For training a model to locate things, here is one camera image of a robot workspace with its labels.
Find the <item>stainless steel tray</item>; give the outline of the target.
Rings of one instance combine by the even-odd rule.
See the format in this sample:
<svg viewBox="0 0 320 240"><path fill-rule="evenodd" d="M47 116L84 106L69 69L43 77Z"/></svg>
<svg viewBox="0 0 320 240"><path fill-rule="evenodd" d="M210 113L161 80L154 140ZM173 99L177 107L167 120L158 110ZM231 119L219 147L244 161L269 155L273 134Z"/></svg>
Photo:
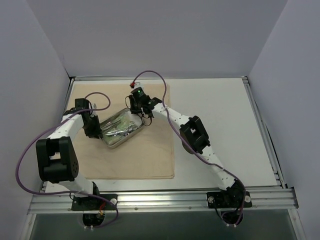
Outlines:
<svg viewBox="0 0 320 240"><path fill-rule="evenodd" d="M125 113L128 113L130 115L132 122L135 122L135 124L137 125L137 130L126 135L106 136L106 132L114 131L114 127L116 125L115 119L118 116ZM100 123L100 128L102 131L102 140L111 149L117 148L119 145L121 145L122 143L139 133L143 129L143 127L144 124L141 118L138 115L132 114L128 108L120 110L119 112L115 113L114 115L110 116L109 118L103 120Z"/></svg>

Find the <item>steel hemostat forceps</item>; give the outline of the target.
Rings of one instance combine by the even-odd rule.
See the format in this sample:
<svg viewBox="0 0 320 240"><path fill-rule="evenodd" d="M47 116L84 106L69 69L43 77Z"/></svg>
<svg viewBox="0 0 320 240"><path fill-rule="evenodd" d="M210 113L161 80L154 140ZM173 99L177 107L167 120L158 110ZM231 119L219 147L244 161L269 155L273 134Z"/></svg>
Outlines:
<svg viewBox="0 0 320 240"><path fill-rule="evenodd" d="M119 129L117 132L119 134L127 134L135 131L138 128L138 126L135 124L135 122L131 121L128 126L125 126L124 128Z"/></svg>

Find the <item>green glove packet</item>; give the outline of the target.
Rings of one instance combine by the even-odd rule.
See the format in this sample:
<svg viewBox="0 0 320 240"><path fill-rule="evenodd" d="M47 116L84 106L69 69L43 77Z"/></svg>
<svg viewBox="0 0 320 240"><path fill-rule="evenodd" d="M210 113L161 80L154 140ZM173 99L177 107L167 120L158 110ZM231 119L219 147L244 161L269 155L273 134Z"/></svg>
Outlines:
<svg viewBox="0 0 320 240"><path fill-rule="evenodd" d="M114 130L121 130L124 128L127 128L128 126L131 125L131 117L128 113L124 113L120 116L118 116L114 122L115 122L115 127Z"/></svg>

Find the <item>long steel scissors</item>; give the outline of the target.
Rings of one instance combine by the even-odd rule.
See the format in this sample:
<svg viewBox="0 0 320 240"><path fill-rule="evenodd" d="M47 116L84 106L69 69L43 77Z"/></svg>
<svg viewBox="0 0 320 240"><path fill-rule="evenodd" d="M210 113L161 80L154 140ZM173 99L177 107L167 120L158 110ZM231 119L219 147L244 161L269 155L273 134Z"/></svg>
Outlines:
<svg viewBox="0 0 320 240"><path fill-rule="evenodd" d="M125 128L116 129L116 130L113 130L113 131L106 132L105 135L106 136L126 135L126 134L130 134L130 133L134 132L137 129L138 129L137 126L130 125L130 126L127 126Z"/></svg>

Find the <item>beige cloth mat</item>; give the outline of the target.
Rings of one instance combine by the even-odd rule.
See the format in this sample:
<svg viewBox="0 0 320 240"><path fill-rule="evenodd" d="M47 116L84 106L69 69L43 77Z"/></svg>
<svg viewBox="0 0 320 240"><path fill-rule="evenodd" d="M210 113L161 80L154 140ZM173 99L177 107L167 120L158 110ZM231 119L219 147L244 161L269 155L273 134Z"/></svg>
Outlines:
<svg viewBox="0 0 320 240"><path fill-rule="evenodd" d="M127 83L75 84L68 108L75 99L88 97L99 109L111 103L107 110L98 111L104 121L128 105L131 92ZM110 99L100 95L106 94ZM72 144L79 162L79 171L87 179L172 179L174 173L174 136L167 120L147 120L147 127L114 149L101 139L90 139L80 130Z"/></svg>

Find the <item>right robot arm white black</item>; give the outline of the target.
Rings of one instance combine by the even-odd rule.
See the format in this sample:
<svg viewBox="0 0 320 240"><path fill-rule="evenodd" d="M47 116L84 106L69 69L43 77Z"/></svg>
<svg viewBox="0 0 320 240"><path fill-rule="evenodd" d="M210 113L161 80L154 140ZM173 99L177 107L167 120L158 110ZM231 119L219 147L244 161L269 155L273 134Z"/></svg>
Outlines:
<svg viewBox="0 0 320 240"><path fill-rule="evenodd" d="M223 167L210 143L209 135L198 116L183 115L157 97L150 98L142 87L134 87L129 95L130 111L150 118L168 121L180 138L183 148L210 166L215 184L222 192L223 203L234 206L245 197L246 190L234 174Z"/></svg>

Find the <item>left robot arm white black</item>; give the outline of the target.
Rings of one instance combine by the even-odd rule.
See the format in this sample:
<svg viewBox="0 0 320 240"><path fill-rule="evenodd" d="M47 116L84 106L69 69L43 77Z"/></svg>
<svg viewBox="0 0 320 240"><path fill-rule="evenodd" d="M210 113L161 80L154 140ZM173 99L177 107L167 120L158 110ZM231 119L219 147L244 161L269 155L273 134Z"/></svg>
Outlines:
<svg viewBox="0 0 320 240"><path fill-rule="evenodd" d="M52 134L36 142L36 156L41 180L58 184L76 197L83 198L83 204L90 210L100 206L101 197L97 185L80 173L79 162L73 140L83 129L86 137L101 139L99 117L91 102L77 98L75 106L63 114L61 125Z"/></svg>

